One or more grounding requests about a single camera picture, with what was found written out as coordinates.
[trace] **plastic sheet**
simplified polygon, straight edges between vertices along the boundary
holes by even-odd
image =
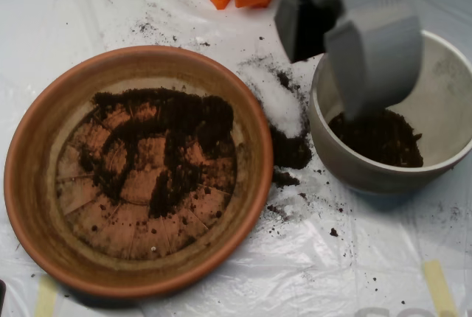
[[[410,1],[426,29],[472,58],[470,0]],[[216,11],[209,0],[0,0],[1,160],[27,107],[58,75],[140,44],[181,46],[222,63],[263,101],[271,122],[296,135],[318,58],[288,63],[274,5]],[[299,93],[279,84],[278,71]],[[130,310],[91,309],[58,287],[54,316],[413,316],[412,309],[435,316],[421,269],[433,259],[465,316],[472,310],[471,170],[469,156],[423,190],[375,198],[347,190],[314,154],[305,169],[289,170],[301,184],[273,187],[268,206],[277,209],[265,209],[242,246],[199,283]],[[44,273],[18,245],[3,201],[0,237],[2,317],[43,316],[36,308]]]

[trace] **dark brown soil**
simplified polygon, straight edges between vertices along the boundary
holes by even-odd
[[[279,209],[275,205],[267,206],[267,210],[269,210],[270,212],[274,212],[275,214],[280,215],[284,221],[288,221],[288,219],[289,219],[287,213],[283,209]]]
[[[313,154],[308,145],[308,129],[295,138],[287,136],[271,125],[272,146],[274,147],[274,165],[301,170],[310,162]]]
[[[80,152],[80,166],[94,173],[94,184],[110,198],[113,205],[122,201],[121,191],[130,171],[135,167],[138,141],[165,134],[164,165],[166,170],[156,179],[150,199],[149,217],[174,213],[184,196],[201,183],[202,169],[185,159],[188,138],[196,138],[205,156],[216,159],[220,155],[234,155],[231,137],[233,110],[220,97],[199,97],[194,94],[159,89],[134,89],[121,94],[98,93],[93,99],[100,120],[106,119],[118,105],[135,114],[136,109],[149,103],[159,109],[146,120],[131,117],[118,125],[106,139],[102,153],[119,142],[125,146],[126,162],[120,173],[105,168],[105,156],[92,157],[85,148]]]
[[[288,172],[274,170],[272,174],[272,183],[275,183],[277,188],[283,188],[286,186],[297,186],[300,184],[300,181],[297,178],[292,177]]]
[[[354,122],[339,114],[329,124],[331,130],[348,147],[362,156],[397,167],[422,167],[423,157],[413,128],[405,118],[383,110]]]

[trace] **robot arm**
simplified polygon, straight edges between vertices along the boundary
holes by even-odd
[[[423,39],[403,0],[282,0],[275,22],[292,63],[329,54],[348,119],[401,102],[416,84]]]

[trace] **yellow tape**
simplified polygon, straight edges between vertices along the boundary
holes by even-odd
[[[458,317],[459,314],[454,299],[449,293],[448,283],[445,280],[439,261],[425,262],[423,270],[437,315],[439,317]]]
[[[43,275],[39,281],[38,300],[35,317],[52,317],[58,294],[58,286],[49,275]]]

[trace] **soil inside pot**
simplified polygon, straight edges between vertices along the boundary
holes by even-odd
[[[155,136],[165,136],[164,165],[166,170],[156,178],[149,202],[149,217],[174,213],[186,194],[201,183],[203,166],[191,163],[186,157],[188,144],[197,141],[208,159],[221,156],[235,157],[231,137],[233,110],[229,103],[216,96],[199,97],[180,91],[135,89],[121,94],[97,93],[93,99],[100,120],[112,114],[118,106],[124,107],[131,118],[111,130],[102,152],[119,142],[126,149],[126,161],[119,173],[111,170],[105,157],[94,158],[85,148],[80,153],[80,165],[94,172],[94,184],[99,186],[114,205],[122,201],[121,192],[138,156],[138,142]],[[154,116],[133,116],[142,105],[156,108]],[[151,165],[148,158],[142,166]]]
[[[422,167],[423,157],[405,118],[382,110],[354,122],[347,122],[343,113],[334,117],[329,126],[335,135],[355,152],[382,164],[396,167]]]

